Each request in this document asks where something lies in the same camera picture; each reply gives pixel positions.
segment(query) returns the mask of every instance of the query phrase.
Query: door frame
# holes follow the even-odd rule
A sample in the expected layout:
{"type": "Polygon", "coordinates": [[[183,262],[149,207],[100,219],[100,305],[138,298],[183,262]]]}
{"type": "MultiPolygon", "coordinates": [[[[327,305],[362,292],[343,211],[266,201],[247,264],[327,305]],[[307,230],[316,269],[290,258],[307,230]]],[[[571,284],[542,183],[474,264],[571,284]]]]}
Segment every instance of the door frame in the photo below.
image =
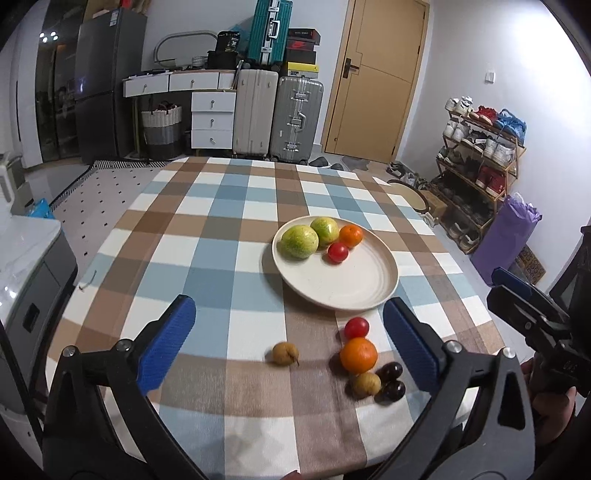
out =
{"type": "MultiPolygon", "coordinates": [[[[329,97],[329,104],[326,110],[326,117],[324,119],[324,127],[322,130],[322,149],[326,151],[326,144],[328,142],[328,136],[330,131],[330,124],[333,120],[333,115],[335,113],[335,104],[336,104],[336,96],[339,93],[339,86],[340,80],[342,78],[343,73],[343,66],[345,64],[345,55],[347,53],[347,44],[349,43],[349,35],[351,31],[351,23],[353,21],[353,10],[355,9],[355,2],[357,0],[349,0],[347,4],[347,13],[345,14],[345,24],[343,26],[343,35],[340,39],[340,47],[339,47],[339,56],[337,57],[336,68],[335,68],[335,75],[333,77],[332,88],[330,90],[330,97],[329,97]]],[[[408,96],[408,102],[406,108],[404,109],[404,117],[402,118],[402,123],[400,125],[400,130],[398,131],[398,135],[396,137],[396,146],[400,145],[400,140],[402,138],[402,134],[404,133],[404,129],[406,128],[406,123],[408,121],[408,114],[410,113],[410,108],[413,104],[414,99],[414,92],[417,88],[417,80],[418,80],[418,72],[421,69],[421,63],[423,62],[423,53],[425,51],[425,42],[427,39],[427,27],[429,24],[429,9],[430,4],[428,0],[414,0],[416,3],[421,4],[425,7],[425,21],[423,22],[423,34],[421,35],[421,51],[419,52],[417,65],[414,69],[414,77],[413,77],[413,84],[411,86],[410,95],[408,96]]],[[[392,159],[396,157],[398,152],[395,150],[392,154],[392,159]]]]}

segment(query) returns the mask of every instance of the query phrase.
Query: refrigerator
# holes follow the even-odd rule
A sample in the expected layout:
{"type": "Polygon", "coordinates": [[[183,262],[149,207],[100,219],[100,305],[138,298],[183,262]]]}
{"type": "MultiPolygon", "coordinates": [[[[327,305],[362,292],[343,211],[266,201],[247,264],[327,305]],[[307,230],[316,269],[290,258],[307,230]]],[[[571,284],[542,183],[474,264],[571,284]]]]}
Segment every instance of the refrigerator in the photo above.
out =
{"type": "Polygon", "coordinates": [[[141,71],[146,17],[118,8],[80,26],[75,113],[85,163],[125,157],[134,149],[131,99],[123,80],[141,71]]]}

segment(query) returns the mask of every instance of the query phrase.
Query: red shoe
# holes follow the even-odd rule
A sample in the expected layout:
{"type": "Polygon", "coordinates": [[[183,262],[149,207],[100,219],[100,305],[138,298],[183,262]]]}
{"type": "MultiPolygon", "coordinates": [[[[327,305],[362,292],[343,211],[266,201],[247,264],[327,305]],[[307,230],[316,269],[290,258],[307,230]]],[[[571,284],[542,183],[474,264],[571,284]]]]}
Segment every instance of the red shoe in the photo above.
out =
{"type": "Polygon", "coordinates": [[[484,122],[492,127],[492,124],[495,123],[496,120],[496,110],[494,108],[487,108],[484,106],[480,106],[477,111],[478,115],[480,116],[480,121],[484,122]]]}
{"type": "Polygon", "coordinates": [[[482,190],[484,190],[492,177],[492,171],[487,166],[482,166],[480,168],[480,172],[478,173],[478,178],[476,179],[476,185],[478,185],[482,190]]]}
{"type": "Polygon", "coordinates": [[[491,180],[486,186],[486,192],[493,197],[498,197],[505,191],[505,176],[491,168],[489,170],[491,172],[491,180]]]}

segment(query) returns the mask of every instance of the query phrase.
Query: white suitcase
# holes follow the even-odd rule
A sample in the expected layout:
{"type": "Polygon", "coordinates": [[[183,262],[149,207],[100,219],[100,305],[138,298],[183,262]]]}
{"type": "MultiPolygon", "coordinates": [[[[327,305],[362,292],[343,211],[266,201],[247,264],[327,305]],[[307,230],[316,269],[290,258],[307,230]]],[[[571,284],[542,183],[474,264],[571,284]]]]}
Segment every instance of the white suitcase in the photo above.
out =
{"type": "Polygon", "coordinates": [[[278,79],[277,72],[240,71],[234,111],[235,153],[265,156],[269,152],[278,79]]]}

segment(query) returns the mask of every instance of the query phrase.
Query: door handle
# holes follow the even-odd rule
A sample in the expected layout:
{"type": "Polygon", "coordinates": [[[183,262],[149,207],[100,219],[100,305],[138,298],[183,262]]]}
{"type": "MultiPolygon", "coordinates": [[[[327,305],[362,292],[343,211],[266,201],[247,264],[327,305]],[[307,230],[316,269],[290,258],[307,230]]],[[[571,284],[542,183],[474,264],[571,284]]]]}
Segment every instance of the door handle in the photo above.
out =
{"type": "Polygon", "coordinates": [[[350,70],[359,70],[359,67],[357,65],[351,65],[351,59],[346,59],[345,60],[345,68],[343,69],[343,78],[344,79],[349,78],[349,71],[350,70]]]}

